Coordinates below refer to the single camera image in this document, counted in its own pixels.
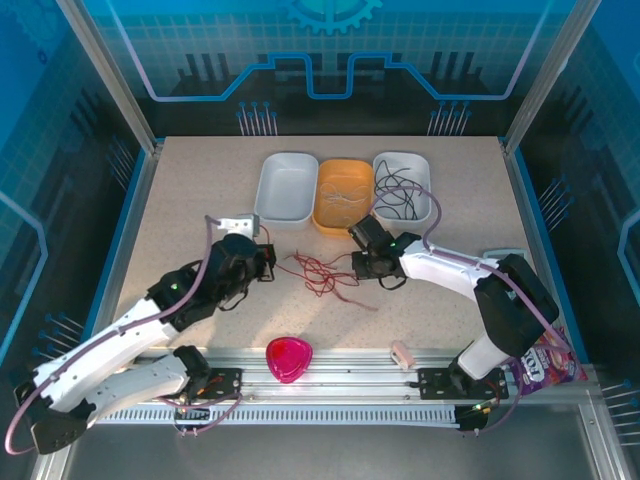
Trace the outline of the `orange plastic bin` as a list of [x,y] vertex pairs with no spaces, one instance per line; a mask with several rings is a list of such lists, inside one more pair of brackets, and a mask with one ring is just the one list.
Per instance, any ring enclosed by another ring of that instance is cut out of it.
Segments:
[[348,229],[368,212],[373,201],[374,172],[362,160],[334,158],[320,164],[312,221],[332,238],[348,238]]

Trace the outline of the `aluminium frame post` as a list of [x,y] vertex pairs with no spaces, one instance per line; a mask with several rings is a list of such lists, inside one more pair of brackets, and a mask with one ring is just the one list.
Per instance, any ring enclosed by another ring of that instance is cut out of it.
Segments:
[[572,8],[538,70],[531,88],[524,97],[506,136],[502,140],[503,152],[506,155],[512,154],[524,138],[559,76],[561,65],[568,59],[572,51],[570,44],[574,36],[574,24],[582,13],[583,2],[584,0],[572,0]]
[[55,0],[111,98],[146,154],[157,150],[155,136],[96,24],[80,0]]

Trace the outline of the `aluminium rail frame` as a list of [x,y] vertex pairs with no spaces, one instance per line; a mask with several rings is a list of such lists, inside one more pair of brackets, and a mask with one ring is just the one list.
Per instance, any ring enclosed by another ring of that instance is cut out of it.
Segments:
[[[441,405],[383,350],[320,350],[283,385],[260,349],[210,349],[243,372],[244,402]],[[39,458],[29,480],[640,480],[640,425],[614,415],[595,377],[523,399],[495,429],[461,434],[391,425],[221,425],[181,438],[172,425],[99,425]]]

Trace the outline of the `aluminium table side rail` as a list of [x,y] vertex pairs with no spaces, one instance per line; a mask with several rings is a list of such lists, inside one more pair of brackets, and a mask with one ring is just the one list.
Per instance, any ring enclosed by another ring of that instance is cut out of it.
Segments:
[[502,137],[499,137],[499,141],[534,266],[537,268],[542,282],[558,304],[560,322],[566,328],[567,338],[571,341],[577,359],[583,365],[591,368],[592,365],[524,158],[519,149],[508,153]]
[[142,151],[136,160],[79,343],[89,340],[114,321],[163,146],[164,140],[161,139],[153,153]]

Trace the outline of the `purple snack bag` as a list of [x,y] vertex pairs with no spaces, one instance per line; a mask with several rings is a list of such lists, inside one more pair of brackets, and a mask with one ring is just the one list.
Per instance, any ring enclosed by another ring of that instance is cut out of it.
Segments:
[[574,354],[561,351],[560,347],[557,339],[545,332],[522,357],[507,363],[523,396],[559,384],[588,380]]

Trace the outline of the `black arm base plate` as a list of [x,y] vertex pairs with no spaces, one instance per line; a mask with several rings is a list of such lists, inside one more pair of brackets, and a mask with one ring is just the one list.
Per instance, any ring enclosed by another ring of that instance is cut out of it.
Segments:
[[242,370],[239,368],[210,368],[196,373],[178,393],[168,395],[171,400],[193,403],[215,400],[239,393],[242,386]]
[[481,380],[449,368],[421,368],[417,370],[417,386],[422,400],[489,400],[496,395],[509,398],[505,372],[500,368],[492,369]]

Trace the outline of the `pink heart-shaped box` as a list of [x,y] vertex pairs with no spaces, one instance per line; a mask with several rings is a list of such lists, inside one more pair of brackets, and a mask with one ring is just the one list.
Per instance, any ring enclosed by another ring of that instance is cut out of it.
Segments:
[[308,369],[313,358],[313,348],[297,337],[279,337],[268,344],[265,354],[267,366],[274,378],[282,384],[291,384]]

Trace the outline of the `small pink white block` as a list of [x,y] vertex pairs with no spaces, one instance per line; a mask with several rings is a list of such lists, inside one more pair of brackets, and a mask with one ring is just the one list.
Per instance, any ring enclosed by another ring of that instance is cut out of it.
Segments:
[[391,343],[390,357],[404,371],[408,371],[415,364],[409,348],[399,340]]

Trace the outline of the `white plastic bin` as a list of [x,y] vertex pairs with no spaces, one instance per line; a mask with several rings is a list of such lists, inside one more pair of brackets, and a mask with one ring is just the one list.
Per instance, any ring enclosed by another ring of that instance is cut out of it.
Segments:
[[374,213],[387,229],[421,230],[431,214],[431,191],[427,160],[414,153],[382,152],[373,160],[374,195],[391,190],[375,205]]
[[269,230],[308,227],[315,206],[318,160],[307,153],[279,152],[262,165],[254,213]]

